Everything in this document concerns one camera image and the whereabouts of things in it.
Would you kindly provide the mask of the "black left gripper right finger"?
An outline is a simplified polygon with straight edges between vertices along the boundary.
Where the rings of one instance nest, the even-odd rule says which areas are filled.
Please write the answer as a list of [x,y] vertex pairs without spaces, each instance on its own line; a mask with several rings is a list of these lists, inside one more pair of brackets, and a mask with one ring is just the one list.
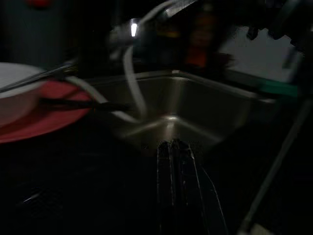
[[179,235],[208,235],[208,227],[193,153],[179,139],[171,143],[175,176],[175,213]]

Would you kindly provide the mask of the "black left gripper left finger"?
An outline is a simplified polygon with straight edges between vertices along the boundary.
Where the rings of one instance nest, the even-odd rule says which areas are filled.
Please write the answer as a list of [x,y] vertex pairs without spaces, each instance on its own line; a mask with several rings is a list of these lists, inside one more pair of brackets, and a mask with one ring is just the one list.
[[157,211],[158,233],[174,233],[174,202],[169,142],[162,141],[157,148]]

